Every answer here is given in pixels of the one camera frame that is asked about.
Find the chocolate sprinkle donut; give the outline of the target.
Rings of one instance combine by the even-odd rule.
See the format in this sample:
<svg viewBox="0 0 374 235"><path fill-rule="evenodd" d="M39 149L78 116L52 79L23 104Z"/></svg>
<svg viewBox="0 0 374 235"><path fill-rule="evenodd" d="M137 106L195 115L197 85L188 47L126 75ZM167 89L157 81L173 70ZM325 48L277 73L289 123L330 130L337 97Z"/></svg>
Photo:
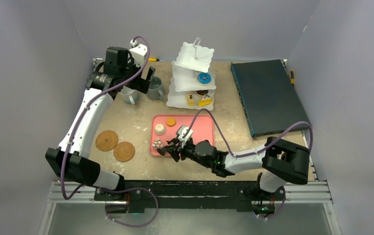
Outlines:
<svg viewBox="0 0 374 235"><path fill-rule="evenodd" d="M198 96L204 96L204 95L206 95L206 94L208 94L208 90L198 90L198 91L196 91L196 94L198 95Z"/></svg>

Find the pink serving tray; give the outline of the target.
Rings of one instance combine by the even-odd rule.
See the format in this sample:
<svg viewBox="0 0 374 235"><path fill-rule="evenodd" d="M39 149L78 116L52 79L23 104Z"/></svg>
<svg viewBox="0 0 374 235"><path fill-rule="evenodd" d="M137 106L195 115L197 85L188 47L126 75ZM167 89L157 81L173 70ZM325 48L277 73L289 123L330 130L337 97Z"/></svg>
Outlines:
<svg viewBox="0 0 374 235"><path fill-rule="evenodd" d="M168 118L175 118L176 123L174 126L168 126L166 120ZM151 138L149 145L149 152L152 156L161 157L156 149L153 148L153 143L156 139L160 139L165 145L167 141L176 137L177 130L182 126L190 125L194 115L155 115L152 118L151 124ZM165 133L161 136L156 135L155 126L162 124L165 127ZM214 145L214 122L209 115L199 115L193 125L193 143L197 144L200 141L208 140L211 145Z"/></svg>

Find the white small cup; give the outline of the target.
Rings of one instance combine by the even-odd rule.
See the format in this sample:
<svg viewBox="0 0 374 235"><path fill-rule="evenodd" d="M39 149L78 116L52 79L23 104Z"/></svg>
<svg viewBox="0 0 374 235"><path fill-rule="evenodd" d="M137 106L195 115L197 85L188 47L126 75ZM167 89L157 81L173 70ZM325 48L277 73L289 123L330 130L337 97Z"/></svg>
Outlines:
<svg viewBox="0 0 374 235"><path fill-rule="evenodd" d="M139 91L126 86L124 86L118 94L125 103L131 105L135 105L140 96Z"/></svg>

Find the white triangular fruit cake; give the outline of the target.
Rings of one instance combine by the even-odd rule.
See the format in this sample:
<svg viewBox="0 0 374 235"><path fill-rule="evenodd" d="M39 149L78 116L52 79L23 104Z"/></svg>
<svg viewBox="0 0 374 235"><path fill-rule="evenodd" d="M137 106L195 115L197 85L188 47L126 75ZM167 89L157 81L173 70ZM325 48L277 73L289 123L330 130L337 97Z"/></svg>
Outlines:
<svg viewBox="0 0 374 235"><path fill-rule="evenodd" d="M162 148L163 146L164 144L159 138L155 139L152 143L153 149L159 149L159 148Z"/></svg>

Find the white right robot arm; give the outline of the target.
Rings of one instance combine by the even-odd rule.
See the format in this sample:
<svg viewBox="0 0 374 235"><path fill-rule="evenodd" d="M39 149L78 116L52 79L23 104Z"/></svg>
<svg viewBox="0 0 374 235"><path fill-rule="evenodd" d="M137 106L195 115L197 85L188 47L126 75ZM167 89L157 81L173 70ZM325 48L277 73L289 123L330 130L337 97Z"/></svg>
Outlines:
<svg viewBox="0 0 374 235"><path fill-rule="evenodd" d="M265 169L254 186L255 195L266 199L286 183L305 185L308 182L308 148L269 137L265 145L239 152L237 156L217 150L208 140L194 144L189 140L181 143L177 138L168 141L157 149L162 156L169 154L176 162L190 159L219 177L233 176L237 173Z"/></svg>

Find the white three-tier cake stand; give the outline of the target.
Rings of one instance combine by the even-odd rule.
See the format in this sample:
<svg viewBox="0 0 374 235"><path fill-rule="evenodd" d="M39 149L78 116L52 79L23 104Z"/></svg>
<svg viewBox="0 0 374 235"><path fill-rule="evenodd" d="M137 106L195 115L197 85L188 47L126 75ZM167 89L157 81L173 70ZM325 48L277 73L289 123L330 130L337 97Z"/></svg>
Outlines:
<svg viewBox="0 0 374 235"><path fill-rule="evenodd" d="M216 75L210 66L214 49L204 47L200 45L200 43L201 38L199 37L192 43L183 42L177 58L171 62L172 78L170 80L166 106L195 110L205 108L210 111L214 109ZM197 75L201 72L206 72L211 75L212 81L206 86L200 85L197 82ZM212 104L199 107L197 103L201 99L201 96L196 94L198 90L208 90L208 94L212 98ZM186 94L193 94L195 99L194 106L188 106Z"/></svg>

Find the orange round cookie top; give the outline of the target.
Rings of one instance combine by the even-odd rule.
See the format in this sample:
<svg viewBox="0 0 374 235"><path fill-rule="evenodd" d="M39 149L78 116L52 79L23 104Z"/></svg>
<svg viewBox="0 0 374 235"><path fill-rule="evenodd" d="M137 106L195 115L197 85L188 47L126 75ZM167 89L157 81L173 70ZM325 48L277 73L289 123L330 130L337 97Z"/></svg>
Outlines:
<svg viewBox="0 0 374 235"><path fill-rule="evenodd" d="M176 119L174 117L168 117L165 122L167 126L172 127L176 124Z"/></svg>

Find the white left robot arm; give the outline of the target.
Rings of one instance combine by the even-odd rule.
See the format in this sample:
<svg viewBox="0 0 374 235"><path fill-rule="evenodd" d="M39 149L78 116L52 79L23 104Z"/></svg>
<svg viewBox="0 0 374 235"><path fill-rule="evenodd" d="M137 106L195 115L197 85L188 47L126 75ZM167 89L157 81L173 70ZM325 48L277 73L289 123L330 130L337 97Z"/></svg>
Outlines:
<svg viewBox="0 0 374 235"><path fill-rule="evenodd" d="M106 59L89 75L78 113L57 148L49 148L45 158L60 178L65 198L65 180L82 186L103 188L113 200L125 195L124 177L103 170L89 159L92 142L99 124L118 92L130 88L147 93L154 68L146 79L141 77L149 59L148 46L139 44L130 49L109 47Z"/></svg>

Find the white round cake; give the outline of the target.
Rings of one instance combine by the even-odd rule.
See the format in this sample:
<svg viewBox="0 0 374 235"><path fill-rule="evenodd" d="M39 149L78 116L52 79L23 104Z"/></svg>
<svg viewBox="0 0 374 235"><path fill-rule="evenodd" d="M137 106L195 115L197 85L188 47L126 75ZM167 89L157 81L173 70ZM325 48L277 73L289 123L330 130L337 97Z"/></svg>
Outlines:
<svg viewBox="0 0 374 235"><path fill-rule="evenodd" d="M154 127L154 132L157 136L162 136L166 133L166 127L161 123L156 124Z"/></svg>

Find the grey mug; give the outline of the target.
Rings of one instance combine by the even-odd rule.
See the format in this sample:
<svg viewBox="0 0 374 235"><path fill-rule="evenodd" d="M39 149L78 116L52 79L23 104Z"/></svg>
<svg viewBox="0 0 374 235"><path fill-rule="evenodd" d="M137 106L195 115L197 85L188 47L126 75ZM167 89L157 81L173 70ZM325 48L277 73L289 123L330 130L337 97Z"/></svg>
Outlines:
<svg viewBox="0 0 374 235"><path fill-rule="evenodd" d="M150 100L161 100L165 101L165 89L162 80L159 77L154 76L151 79L150 86L147 92L147 97Z"/></svg>

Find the yellow triangular sprinkle cake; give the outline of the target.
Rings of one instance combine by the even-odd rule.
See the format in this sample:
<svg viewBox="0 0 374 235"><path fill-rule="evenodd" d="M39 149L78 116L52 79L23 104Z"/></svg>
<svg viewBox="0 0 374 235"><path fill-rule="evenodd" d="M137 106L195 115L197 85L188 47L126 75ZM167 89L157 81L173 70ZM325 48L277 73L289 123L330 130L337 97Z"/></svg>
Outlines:
<svg viewBox="0 0 374 235"><path fill-rule="evenodd" d="M197 103L199 107L204 107L210 104L212 104L212 98L209 94L204 94Z"/></svg>

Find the blue frosted donut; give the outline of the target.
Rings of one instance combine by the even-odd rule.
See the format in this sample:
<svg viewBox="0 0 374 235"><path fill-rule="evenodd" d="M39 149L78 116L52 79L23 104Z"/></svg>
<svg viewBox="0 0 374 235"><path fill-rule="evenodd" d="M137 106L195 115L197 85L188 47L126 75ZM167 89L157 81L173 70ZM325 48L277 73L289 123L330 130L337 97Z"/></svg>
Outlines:
<svg viewBox="0 0 374 235"><path fill-rule="evenodd" d="M211 75L206 72L201 72L197 75L197 82L200 85L206 86L212 81Z"/></svg>

